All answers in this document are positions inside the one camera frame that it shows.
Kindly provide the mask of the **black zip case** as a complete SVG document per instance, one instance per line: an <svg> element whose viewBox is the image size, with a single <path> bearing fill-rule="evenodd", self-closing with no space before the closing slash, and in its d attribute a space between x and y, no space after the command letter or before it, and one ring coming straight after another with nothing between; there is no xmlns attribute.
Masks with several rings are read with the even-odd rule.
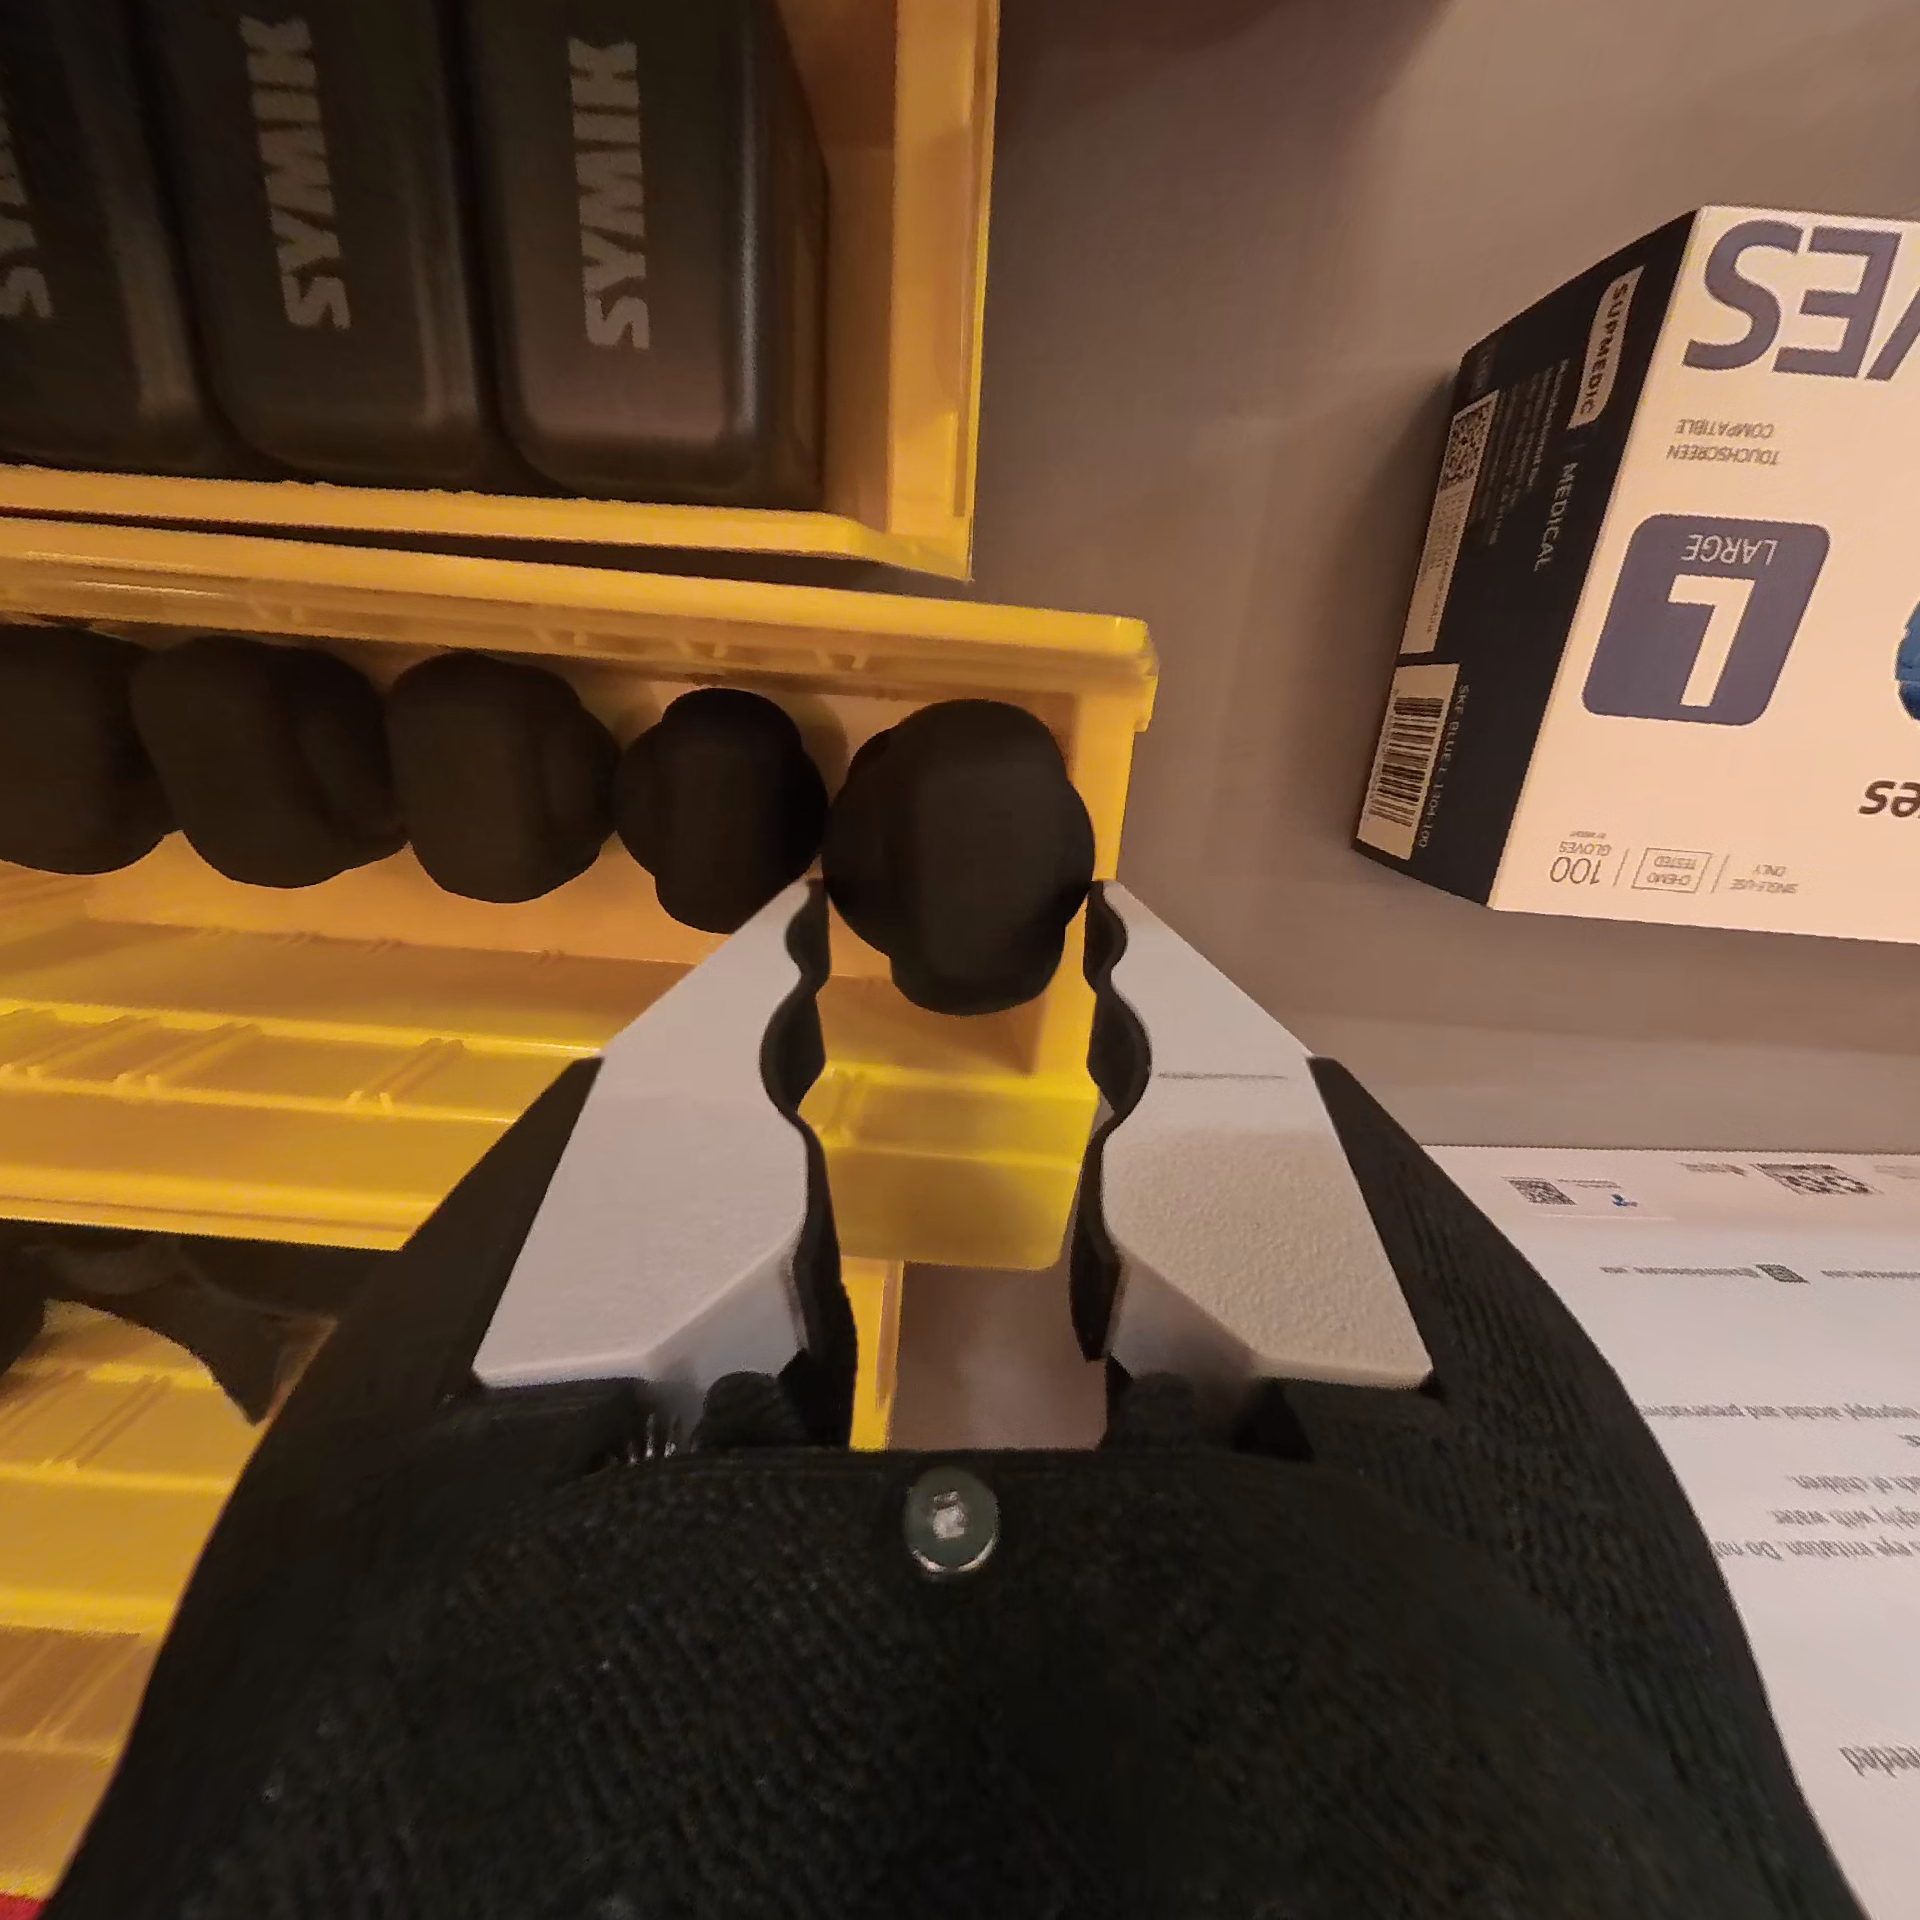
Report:
<svg viewBox="0 0 1920 1920"><path fill-rule="evenodd" d="M131 5L3 5L3 445L225 474Z"/></svg>
<svg viewBox="0 0 1920 1920"><path fill-rule="evenodd" d="M330 483L473 483L494 434L443 5L159 3L143 25L241 442Z"/></svg>
<svg viewBox="0 0 1920 1920"><path fill-rule="evenodd" d="M825 494L828 172L778 5L465 5L497 395L574 495Z"/></svg>

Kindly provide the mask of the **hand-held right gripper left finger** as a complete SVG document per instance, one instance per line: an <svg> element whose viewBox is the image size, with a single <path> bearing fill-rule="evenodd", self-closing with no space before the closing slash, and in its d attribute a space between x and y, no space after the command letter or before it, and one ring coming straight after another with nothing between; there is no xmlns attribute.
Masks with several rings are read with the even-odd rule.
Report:
<svg viewBox="0 0 1920 1920"><path fill-rule="evenodd" d="M848 1292L825 1149L825 886L784 886L596 1053L593 1087L479 1345L484 1387L636 1380L691 1430L771 1375L848 1443Z"/></svg>

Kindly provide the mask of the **yellow bin with black cases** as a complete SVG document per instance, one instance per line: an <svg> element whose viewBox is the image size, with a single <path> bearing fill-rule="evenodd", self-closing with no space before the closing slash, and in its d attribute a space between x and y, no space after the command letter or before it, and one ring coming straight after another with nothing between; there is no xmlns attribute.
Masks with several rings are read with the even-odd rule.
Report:
<svg viewBox="0 0 1920 1920"><path fill-rule="evenodd" d="M161 150L156 60L143 7L131 5L137 76ZM6 514L385 543L568 543L876 563L966 578L974 541L996 7L778 5L828 172L823 503L812 510L574 495L522 460L499 407L489 289L479 253L465 5L443 9L494 434L476 479L466 486L330 483L256 455L215 397L182 246L208 395L234 443L228 469L87 471L6 455Z"/></svg>

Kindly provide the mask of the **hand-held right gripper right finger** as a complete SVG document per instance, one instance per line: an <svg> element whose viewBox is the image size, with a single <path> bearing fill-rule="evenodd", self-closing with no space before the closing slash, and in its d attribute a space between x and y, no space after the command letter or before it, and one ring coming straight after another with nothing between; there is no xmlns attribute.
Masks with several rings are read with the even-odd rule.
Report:
<svg viewBox="0 0 1920 1920"><path fill-rule="evenodd" d="M1419 1387L1430 1350L1313 1053L1129 889L1088 892L1096 1130L1072 1331L1227 1425L1267 1380Z"/></svg>

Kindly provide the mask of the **printed instruction sheet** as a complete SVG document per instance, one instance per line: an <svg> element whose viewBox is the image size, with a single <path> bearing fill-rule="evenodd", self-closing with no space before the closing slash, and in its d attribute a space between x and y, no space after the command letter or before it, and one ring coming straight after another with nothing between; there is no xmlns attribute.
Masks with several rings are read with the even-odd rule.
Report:
<svg viewBox="0 0 1920 1920"><path fill-rule="evenodd" d="M1865 1913L1919 1916L1919 1159L1436 1145L1664 1445Z"/></svg>

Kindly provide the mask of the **black foam ball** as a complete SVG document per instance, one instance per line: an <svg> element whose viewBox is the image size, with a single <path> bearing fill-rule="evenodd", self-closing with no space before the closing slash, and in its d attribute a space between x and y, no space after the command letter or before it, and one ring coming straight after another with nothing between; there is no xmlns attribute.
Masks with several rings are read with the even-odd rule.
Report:
<svg viewBox="0 0 1920 1920"><path fill-rule="evenodd" d="M440 889L526 903L612 834L618 742L559 675L481 654L408 668L387 694L409 844Z"/></svg>
<svg viewBox="0 0 1920 1920"><path fill-rule="evenodd" d="M691 927L739 930L810 870L825 820L800 726L743 687L679 694L616 765L616 831Z"/></svg>
<svg viewBox="0 0 1920 1920"><path fill-rule="evenodd" d="M942 1018L1035 999L1088 895L1096 834L1035 714L955 699L868 739L833 801L828 898Z"/></svg>
<svg viewBox="0 0 1920 1920"><path fill-rule="evenodd" d="M82 629L3 629L3 860L38 874L115 874L176 828L137 731L146 651Z"/></svg>
<svg viewBox="0 0 1920 1920"><path fill-rule="evenodd" d="M385 698L352 663L200 636L144 654L131 702L179 829L228 881L304 889L406 847Z"/></svg>

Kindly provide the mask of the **white and navy glove box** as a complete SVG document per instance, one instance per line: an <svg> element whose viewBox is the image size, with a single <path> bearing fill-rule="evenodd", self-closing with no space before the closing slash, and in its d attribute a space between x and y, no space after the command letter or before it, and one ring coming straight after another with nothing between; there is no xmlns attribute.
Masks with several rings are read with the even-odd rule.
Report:
<svg viewBox="0 0 1920 1920"><path fill-rule="evenodd" d="M1458 363L1354 845L1498 911L1919 942L1919 225L1706 205Z"/></svg>

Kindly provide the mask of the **yellow plastic bin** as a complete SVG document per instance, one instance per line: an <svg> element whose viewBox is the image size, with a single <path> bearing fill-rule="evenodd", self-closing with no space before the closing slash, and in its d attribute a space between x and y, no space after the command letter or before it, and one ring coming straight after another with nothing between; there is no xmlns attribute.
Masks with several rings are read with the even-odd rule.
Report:
<svg viewBox="0 0 1920 1920"><path fill-rule="evenodd" d="M208 1538L398 1238L112 1209L6 1218L7 1853L64 1857Z"/></svg>

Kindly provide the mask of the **yellow bin with foam balls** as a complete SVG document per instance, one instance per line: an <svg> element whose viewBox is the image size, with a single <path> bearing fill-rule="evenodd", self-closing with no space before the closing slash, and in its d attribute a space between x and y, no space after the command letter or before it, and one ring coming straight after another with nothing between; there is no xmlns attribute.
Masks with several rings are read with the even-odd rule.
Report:
<svg viewBox="0 0 1920 1920"><path fill-rule="evenodd" d="M556 671L616 737L699 685L788 709L831 787L915 709L999 699L1054 734L1118 870L1159 661L1142 619L812 583L6 516L6 619L150 647L314 642L372 684L479 651ZM911 1003L833 921L803 1116L850 1257L1046 1267L1098 1105L1081 921L1046 995ZM6 868L6 1211L395 1247L571 1065L706 959L620 845L535 903L442 892L415 852L302 892L182 839L131 868Z"/></svg>

